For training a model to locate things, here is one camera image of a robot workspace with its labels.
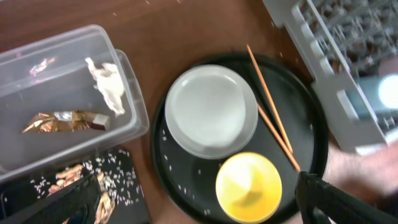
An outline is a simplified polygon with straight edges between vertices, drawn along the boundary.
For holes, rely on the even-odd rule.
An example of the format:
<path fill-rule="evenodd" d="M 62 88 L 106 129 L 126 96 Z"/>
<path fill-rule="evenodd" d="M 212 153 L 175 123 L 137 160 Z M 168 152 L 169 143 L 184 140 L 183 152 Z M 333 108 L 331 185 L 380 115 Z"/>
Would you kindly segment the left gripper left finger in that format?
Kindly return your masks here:
<path fill-rule="evenodd" d="M 35 204 L 1 220 L 1 224 L 63 223 L 79 213 L 80 223 L 94 223 L 101 189 L 97 177 L 87 175 Z"/>

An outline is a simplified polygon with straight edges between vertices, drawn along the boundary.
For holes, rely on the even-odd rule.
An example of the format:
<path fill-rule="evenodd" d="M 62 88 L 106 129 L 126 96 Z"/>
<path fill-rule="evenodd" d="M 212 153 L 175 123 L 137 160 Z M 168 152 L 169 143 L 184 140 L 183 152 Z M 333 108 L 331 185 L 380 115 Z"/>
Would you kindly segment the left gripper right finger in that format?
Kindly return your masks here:
<path fill-rule="evenodd" d="M 295 188 L 295 199 L 304 224 L 330 223 L 397 223 L 397 218 L 384 213 L 318 178 L 301 171 Z"/>

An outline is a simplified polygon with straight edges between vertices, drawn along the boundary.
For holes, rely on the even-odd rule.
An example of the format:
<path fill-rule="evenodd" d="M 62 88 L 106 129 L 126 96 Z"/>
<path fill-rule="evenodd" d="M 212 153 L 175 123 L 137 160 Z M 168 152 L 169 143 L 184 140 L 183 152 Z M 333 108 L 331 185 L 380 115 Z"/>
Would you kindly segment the food scraps with rice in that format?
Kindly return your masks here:
<path fill-rule="evenodd" d="M 30 185 L 37 192 L 37 198 L 42 199 L 88 174 L 97 177 L 101 189 L 96 223 L 107 223 L 117 205 L 130 206 L 139 202 L 141 186 L 130 153 L 121 148 L 66 167 L 50 177 L 32 179 Z"/>

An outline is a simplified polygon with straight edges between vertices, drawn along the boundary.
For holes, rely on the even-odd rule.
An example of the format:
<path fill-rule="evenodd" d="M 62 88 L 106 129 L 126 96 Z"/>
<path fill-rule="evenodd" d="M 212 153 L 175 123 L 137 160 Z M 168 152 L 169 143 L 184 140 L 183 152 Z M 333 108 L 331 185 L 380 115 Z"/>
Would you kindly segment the yellow bowl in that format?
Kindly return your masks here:
<path fill-rule="evenodd" d="M 282 181 L 274 164 L 255 152 L 240 152 L 221 166 L 216 198 L 222 210 L 238 223 L 262 223 L 276 212 Z"/>

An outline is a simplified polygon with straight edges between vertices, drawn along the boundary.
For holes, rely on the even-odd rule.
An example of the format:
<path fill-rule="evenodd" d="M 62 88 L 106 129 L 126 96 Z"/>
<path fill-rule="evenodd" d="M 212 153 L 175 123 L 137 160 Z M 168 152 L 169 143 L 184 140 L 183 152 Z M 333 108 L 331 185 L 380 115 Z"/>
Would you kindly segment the gold foil wrapper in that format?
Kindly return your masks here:
<path fill-rule="evenodd" d="M 106 131 L 111 118 L 107 115 L 90 111 L 56 111 L 36 114 L 22 130 L 22 133 L 74 132 L 94 129 Z"/>

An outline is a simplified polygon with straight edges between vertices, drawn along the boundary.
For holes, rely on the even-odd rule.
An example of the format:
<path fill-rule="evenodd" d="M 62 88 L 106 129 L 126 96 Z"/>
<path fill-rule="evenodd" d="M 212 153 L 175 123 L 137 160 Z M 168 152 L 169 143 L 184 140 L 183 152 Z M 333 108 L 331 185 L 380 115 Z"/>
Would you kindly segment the white napkin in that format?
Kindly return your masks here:
<path fill-rule="evenodd" d="M 117 65 L 103 63 L 102 68 L 97 68 L 94 61 L 85 58 L 89 72 L 96 81 L 95 88 L 103 95 L 108 108 L 115 113 L 115 117 L 125 113 L 122 103 L 124 84 Z"/>

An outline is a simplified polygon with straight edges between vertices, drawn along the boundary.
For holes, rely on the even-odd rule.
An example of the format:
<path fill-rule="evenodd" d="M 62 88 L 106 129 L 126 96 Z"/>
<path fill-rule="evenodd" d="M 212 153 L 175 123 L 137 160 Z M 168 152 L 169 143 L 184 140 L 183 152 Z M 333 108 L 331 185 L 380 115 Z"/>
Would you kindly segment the grey plate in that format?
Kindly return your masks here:
<path fill-rule="evenodd" d="M 202 159 L 242 150 L 256 130 L 254 92 L 234 70 L 199 65 L 182 73 L 165 100 L 165 120 L 175 142 Z"/>

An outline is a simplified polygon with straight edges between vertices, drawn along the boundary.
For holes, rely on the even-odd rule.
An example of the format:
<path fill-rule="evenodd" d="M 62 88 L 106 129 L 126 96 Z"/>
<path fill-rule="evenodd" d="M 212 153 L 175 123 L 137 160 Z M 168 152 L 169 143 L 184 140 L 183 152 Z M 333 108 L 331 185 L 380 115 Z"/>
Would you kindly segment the grey dishwasher rack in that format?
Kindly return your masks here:
<path fill-rule="evenodd" d="M 376 116 L 360 78 L 397 74 L 397 0 L 264 0 L 285 27 L 313 77 L 340 148 L 362 156 L 397 142 L 397 116 Z M 346 91 L 357 91 L 371 116 L 351 119 Z"/>

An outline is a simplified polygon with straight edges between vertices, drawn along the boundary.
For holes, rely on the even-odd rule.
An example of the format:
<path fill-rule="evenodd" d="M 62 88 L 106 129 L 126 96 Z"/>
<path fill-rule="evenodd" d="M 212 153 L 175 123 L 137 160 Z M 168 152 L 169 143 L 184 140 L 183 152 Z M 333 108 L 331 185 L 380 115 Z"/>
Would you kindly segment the black rectangular tray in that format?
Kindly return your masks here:
<path fill-rule="evenodd" d="M 150 223 L 149 212 L 130 153 L 122 147 L 50 165 L 1 184 L 1 219 L 33 205 L 50 194 L 56 174 L 82 166 L 81 176 L 103 174 L 101 186 L 115 202 L 109 223 Z"/>

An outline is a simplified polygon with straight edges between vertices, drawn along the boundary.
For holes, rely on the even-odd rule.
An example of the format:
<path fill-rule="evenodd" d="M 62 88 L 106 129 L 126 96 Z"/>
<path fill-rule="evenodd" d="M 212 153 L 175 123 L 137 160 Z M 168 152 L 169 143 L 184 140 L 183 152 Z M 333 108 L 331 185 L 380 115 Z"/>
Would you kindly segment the round black serving tray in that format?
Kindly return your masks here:
<path fill-rule="evenodd" d="M 329 130 L 320 102 L 302 73 L 291 65 L 263 55 L 245 53 L 218 55 L 209 64 L 238 72 L 252 87 L 262 105 L 267 98 L 256 68 L 261 69 L 289 141 L 302 171 L 322 177 L 328 163 Z M 165 100 L 160 100 L 151 128 L 151 154 L 160 183 L 172 201 L 200 223 L 230 223 L 215 191 L 222 160 L 206 160 L 184 151 L 173 139 L 165 121 Z M 263 120 L 244 148 L 268 158 L 282 180 L 282 200 L 269 223 L 284 223 L 299 213 L 295 201 L 298 171 L 294 169 Z"/>

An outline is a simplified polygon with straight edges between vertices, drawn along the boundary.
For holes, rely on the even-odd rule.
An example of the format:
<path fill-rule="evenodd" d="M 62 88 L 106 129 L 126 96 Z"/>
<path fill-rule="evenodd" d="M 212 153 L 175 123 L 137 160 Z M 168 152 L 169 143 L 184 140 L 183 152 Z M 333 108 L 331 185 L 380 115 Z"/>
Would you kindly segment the clear plastic bin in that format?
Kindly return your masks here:
<path fill-rule="evenodd" d="M 125 113 L 116 116 L 95 88 L 86 58 L 97 67 L 113 63 L 124 85 Z M 84 110 L 109 117 L 105 131 L 27 133 L 39 113 Z M 126 54 L 97 25 L 81 27 L 1 54 L 1 182 L 94 150 L 136 139 L 149 119 Z"/>

